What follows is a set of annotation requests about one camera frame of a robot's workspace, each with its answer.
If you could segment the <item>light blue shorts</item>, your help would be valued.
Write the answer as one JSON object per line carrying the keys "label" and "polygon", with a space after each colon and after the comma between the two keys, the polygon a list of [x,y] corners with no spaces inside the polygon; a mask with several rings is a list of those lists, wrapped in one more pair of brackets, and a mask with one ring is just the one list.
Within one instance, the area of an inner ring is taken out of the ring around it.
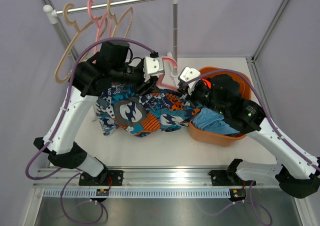
{"label": "light blue shorts", "polygon": [[222,114],[208,108],[202,108],[200,113],[192,120],[192,124],[198,130],[224,136],[234,137],[240,133],[225,122]]}

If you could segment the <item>pink hanger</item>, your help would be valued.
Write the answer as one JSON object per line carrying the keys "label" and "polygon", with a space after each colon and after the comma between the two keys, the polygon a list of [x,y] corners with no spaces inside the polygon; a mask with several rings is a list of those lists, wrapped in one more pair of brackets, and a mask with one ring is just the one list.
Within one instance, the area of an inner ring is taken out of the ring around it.
{"label": "pink hanger", "polygon": [[[162,89],[167,89],[171,91],[178,91],[178,87],[176,86],[178,82],[178,63],[175,59],[169,56],[163,56],[162,62],[164,63],[164,73],[158,77],[156,82],[156,86]],[[170,75],[171,80],[173,81],[174,85],[164,83],[165,76]]]}
{"label": "pink hanger", "polygon": [[87,1],[87,13],[91,21],[95,23],[95,26],[96,26],[95,42],[98,42],[101,39],[102,35],[107,30],[107,28],[108,28],[107,38],[110,38],[112,36],[113,21],[108,23],[109,13],[107,9],[104,11],[104,13],[101,16],[94,16],[92,13],[93,4],[94,4],[93,0]]}

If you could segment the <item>patterned blue orange shorts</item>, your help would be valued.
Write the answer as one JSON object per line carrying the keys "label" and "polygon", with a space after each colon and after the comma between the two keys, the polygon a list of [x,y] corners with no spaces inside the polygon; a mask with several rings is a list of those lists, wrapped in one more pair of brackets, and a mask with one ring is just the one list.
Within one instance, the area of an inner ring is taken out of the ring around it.
{"label": "patterned blue orange shorts", "polygon": [[201,109],[173,90],[162,89],[139,96],[131,85],[123,84],[111,86],[95,103],[105,136],[123,129],[139,138],[156,131],[169,133],[187,127]]}

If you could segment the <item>beige hanger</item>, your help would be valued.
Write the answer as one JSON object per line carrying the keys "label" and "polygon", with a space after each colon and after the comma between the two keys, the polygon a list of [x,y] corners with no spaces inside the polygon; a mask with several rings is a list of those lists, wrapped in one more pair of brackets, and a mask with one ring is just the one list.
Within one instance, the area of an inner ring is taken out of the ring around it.
{"label": "beige hanger", "polygon": [[132,22],[134,18],[134,10],[133,7],[128,7],[123,14],[120,16],[120,18],[117,18],[117,15],[115,13],[112,13],[111,11],[111,3],[113,3],[115,0],[107,0],[107,13],[108,13],[108,18],[110,21],[110,27],[109,27],[109,32],[108,32],[108,37],[109,38],[115,38],[117,35],[117,31],[122,25],[122,22],[124,19],[129,16],[129,22],[127,24],[126,31],[124,33],[124,38],[127,38],[129,35],[129,32],[132,27]]}
{"label": "beige hanger", "polygon": [[59,63],[56,66],[55,69],[55,73],[54,73],[54,79],[58,84],[64,84],[66,83],[69,78],[71,77],[71,71],[63,78],[60,78],[60,71],[63,67],[63,65],[65,64],[65,61],[68,57],[68,55],[71,53],[71,49],[73,49],[75,43],[77,42],[77,40],[80,38],[80,36],[91,26],[91,25],[95,25],[94,22],[90,21],[85,24],[82,28],[79,27],[78,23],[76,20],[70,20],[68,18],[68,10],[74,9],[74,4],[72,3],[68,3],[64,6],[63,11],[62,11],[62,16],[64,18],[65,23],[68,26],[71,26],[75,29],[75,35],[73,36],[73,38],[71,39],[70,43],[68,44],[68,46],[66,47],[62,57],[59,60]]}

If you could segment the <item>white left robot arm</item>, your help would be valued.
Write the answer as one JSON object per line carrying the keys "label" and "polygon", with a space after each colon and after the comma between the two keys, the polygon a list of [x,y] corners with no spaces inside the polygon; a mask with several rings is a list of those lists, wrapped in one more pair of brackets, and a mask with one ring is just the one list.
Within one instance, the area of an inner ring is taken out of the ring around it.
{"label": "white left robot arm", "polygon": [[90,175],[90,180],[98,186],[107,181],[107,166],[75,142],[89,109],[112,84],[132,85],[139,94],[157,89],[157,76],[148,72],[146,64],[142,62],[137,67],[132,67],[126,61],[131,44],[145,48],[150,52],[151,59],[158,60],[157,51],[131,39],[106,38],[87,47],[86,53],[101,46],[86,61],[76,61],[64,102],[54,123],[44,137],[35,138],[33,142],[39,152],[46,153],[49,162],[59,170],[81,170]]}

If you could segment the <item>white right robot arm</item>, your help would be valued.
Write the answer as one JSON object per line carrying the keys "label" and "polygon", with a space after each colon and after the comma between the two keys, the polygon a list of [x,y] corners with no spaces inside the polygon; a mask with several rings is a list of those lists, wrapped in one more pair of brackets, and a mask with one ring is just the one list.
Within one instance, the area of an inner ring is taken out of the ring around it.
{"label": "white right robot arm", "polygon": [[228,182],[279,185],[288,195],[303,199],[320,188],[320,160],[286,136],[256,102],[245,99],[240,84],[220,70],[206,78],[192,70],[180,77],[181,90],[193,105],[201,105],[223,115],[225,122],[241,134],[261,144],[276,164],[251,163],[234,159],[226,170]]}

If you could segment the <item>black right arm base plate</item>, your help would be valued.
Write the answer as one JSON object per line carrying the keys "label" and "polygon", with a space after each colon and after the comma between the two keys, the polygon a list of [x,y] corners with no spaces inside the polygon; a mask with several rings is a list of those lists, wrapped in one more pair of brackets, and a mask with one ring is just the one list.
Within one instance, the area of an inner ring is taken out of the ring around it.
{"label": "black right arm base plate", "polygon": [[242,186],[244,184],[243,180],[234,172],[227,170],[211,170],[208,175],[210,176],[212,186]]}

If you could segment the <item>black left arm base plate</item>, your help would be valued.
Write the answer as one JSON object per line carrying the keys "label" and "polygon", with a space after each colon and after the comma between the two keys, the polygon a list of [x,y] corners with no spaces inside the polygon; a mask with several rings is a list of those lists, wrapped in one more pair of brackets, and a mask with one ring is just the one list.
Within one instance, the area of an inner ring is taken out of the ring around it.
{"label": "black left arm base plate", "polygon": [[123,170],[103,170],[100,175],[93,177],[87,172],[83,172],[79,178],[80,186],[122,186]]}

